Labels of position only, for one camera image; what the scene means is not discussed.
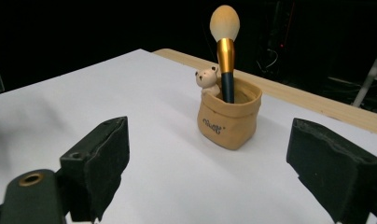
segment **brush bristles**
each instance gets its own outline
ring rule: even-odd
[[[210,29],[215,41],[229,38],[233,41],[238,35],[240,21],[236,11],[227,5],[218,7],[212,14]]]

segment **bear figurine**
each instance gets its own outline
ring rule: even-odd
[[[211,68],[195,72],[197,85],[202,87],[202,95],[210,93],[214,96],[217,96],[220,93],[220,88],[216,84],[217,70],[218,69],[215,66],[212,66]]]

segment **gold brush ferrule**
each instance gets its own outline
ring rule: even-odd
[[[217,59],[221,74],[234,71],[235,48],[233,40],[221,38],[217,41]]]

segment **black brush handle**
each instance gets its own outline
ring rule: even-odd
[[[221,90],[224,102],[234,104],[234,78],[232,72],[221,74]]]

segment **white table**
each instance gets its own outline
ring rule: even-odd
[[[375,156],[377,133],[263,94],[257,132],[227,150],[198,130],[195,71],[138,49],[0,94],[0,203],[13,178],[57,171],[99,123],[127,116],[131,159],[101,223],[333,223],[286,162],[292,120],[320,123]]]

